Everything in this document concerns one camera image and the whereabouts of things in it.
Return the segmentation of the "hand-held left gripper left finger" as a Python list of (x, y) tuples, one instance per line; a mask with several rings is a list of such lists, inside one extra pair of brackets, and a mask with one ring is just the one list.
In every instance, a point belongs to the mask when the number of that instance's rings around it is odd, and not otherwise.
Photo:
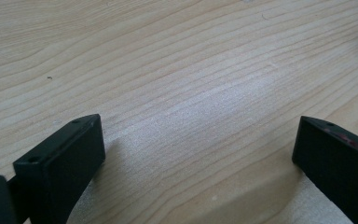
[(105, 160), (101, 117), (75, 119), (13, 162), (18, 221), (65, 224)]

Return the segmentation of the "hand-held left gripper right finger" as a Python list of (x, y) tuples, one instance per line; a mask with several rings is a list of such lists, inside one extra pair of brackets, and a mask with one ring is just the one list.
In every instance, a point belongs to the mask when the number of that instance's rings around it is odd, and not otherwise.
[(358, 135), (334, 123), (303, 116), (292, 162), (358, 224)]

